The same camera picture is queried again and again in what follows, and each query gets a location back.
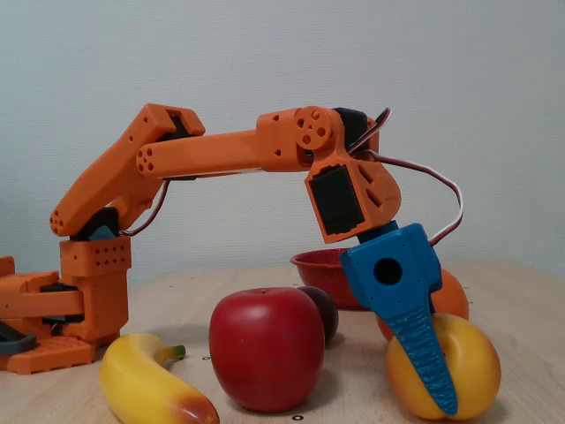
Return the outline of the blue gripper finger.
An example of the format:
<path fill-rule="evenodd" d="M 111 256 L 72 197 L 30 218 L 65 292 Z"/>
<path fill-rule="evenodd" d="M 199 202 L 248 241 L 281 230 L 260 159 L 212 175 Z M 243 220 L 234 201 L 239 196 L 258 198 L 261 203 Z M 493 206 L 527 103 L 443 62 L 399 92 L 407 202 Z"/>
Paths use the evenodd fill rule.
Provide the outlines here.
<path fill-rule="evenodd" d="M 398 399 L 419 417 L 455 416 L 458 399 L 428 306 L 384 307 L 378 316 L 390 327 L 388 371 Z"/>

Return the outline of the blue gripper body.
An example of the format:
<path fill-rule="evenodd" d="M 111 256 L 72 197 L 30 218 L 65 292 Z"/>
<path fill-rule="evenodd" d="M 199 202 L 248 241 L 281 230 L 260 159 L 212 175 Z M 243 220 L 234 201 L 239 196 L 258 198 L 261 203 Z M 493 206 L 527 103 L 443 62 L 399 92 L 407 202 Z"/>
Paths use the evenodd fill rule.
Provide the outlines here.
<path fill-rule="evenodd" d="M 393 221 L 358 240 L 339 256 L 358 303 L 377 315 L 429 315 L 431 292 L 441 287 L 441 265 L 423 226 Z"/>

